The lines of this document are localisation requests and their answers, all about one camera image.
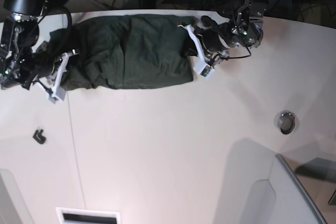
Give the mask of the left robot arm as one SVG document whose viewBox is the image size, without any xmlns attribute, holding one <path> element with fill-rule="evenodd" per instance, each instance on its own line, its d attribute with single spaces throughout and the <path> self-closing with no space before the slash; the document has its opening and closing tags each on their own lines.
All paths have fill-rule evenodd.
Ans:
<svg viewBox="0 0 336 224">
<path fill-rule="evenodd" d="M 232 60 L 229 50 L 243 46 L 251 56 L 250 49 L 260 46 L 263 39 L 263 16 L 269 0 L 211 0 L 214 11 L 227 18 L 219 24 L 207 15 L 200 18 L 202 27 L 181 23 L 188 33 L 186 41 L 188 56 L 197 56 L 193 66 L 196 74 L 209 78 L 215 66 Z"/>
</svg>

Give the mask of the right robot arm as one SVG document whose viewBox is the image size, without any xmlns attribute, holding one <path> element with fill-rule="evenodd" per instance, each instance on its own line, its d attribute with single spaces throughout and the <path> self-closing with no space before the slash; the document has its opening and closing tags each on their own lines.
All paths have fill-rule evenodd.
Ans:
<svg viewBox="0 0 336 224">
<path fill-rule="evenodd" d="M 1 89 L 21 86 L 29 90 L 39 85 L 52 103 L 63 101 L 66 90 L 61 87 L 70 57 L 77 50 L 63 50 L 72 28 L 72 16 L 65 7 L 69 0 L 4 0 L 3 7 L 10 12 L 3 23 L 1 34 Z M 38 42 L 40 22 L 53 11 L 62 11 L 67 27 L 54 49 L 33 51 Z"/>
</svg>

